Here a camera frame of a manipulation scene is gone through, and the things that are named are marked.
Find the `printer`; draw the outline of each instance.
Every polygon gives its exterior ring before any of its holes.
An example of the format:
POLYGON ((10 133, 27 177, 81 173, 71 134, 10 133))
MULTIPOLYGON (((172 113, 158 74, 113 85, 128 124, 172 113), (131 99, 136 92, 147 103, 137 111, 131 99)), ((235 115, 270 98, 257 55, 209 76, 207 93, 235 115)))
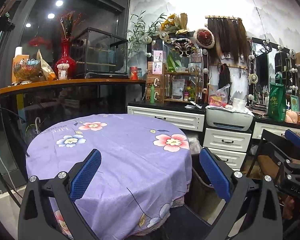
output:
POLYGON ((239 113, 221 107, 207 106, 205 118, 207 124, 211 127, 246 131, 252 123, 253 114, 250 111, 247 113, 239 113))

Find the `purple tablecloth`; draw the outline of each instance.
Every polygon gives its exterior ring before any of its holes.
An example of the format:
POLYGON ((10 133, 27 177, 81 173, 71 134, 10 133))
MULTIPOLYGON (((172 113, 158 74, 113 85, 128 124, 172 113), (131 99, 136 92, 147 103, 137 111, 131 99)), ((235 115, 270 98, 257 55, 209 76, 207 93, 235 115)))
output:
POLYGON ((98 114, 58 123, 29 145, 28 175, 54 178, 94 148, 101 152, 100 168, 75 204, 101 240, 146 234, 183 204, 191 181, 189 143, 178 127, 151 117, 98 114))

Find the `blue flower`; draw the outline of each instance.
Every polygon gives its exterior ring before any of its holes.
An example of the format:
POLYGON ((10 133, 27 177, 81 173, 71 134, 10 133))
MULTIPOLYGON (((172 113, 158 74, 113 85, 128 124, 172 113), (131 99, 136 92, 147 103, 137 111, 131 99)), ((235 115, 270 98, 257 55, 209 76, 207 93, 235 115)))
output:
POLYGON ((76 134, 73 136, 65 135, 63 139, 58 140, 56 144, 58 144, 59 147, 63 147, 63 146, 73 147, 76 144, 85 143, 85 142, 86 139, 83 139, 83 135, 76 134))

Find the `green bag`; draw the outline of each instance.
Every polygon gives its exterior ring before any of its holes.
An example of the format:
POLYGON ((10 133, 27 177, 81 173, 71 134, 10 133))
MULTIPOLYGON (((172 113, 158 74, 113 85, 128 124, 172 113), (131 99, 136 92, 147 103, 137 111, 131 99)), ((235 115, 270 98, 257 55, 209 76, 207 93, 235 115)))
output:
POLYGON ((270 82, 268 116, 282 122, 286 118, 286 92, 282 77, 277 74, 275 78, 279 78, 280 84, 270 82))

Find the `white drawer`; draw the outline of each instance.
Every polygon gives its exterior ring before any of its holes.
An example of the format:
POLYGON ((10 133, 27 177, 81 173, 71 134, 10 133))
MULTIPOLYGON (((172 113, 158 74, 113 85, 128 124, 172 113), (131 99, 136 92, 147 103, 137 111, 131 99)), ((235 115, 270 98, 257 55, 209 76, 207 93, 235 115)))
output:
POLYGON ((225 161, 226 164, 228 164, 228 166, 235 171, 240 170, 243 160, 246 156, 245 153, 240 152, 226 151, 214 148, 209 148, 209 150, 217 155, 221 160, 225 161))
POLYGON ((165 121, 173 123, 180 129, 203 131, 204 114, 192 114, 137 106, 128 106, 128 114, 165 118, 165 121))
POLYGON ((250 137, 250 133, 230 132, 207 128, 204 135, 203 147, 246 152, 250 142, 250 137))
POLYGON ((276 135, 281 135, 284 134, 286 130, 290 129, 293 132, 300 133, 300 129, 297 128, 290 128, 286 126, 279 126, 279 125, 274 125, 274 124, 269 124, 269 123, 260 123, 256 122, 252 134, 253 139, 261 139, 262 131, 266 129, 267 131, 274 133, 276 135))

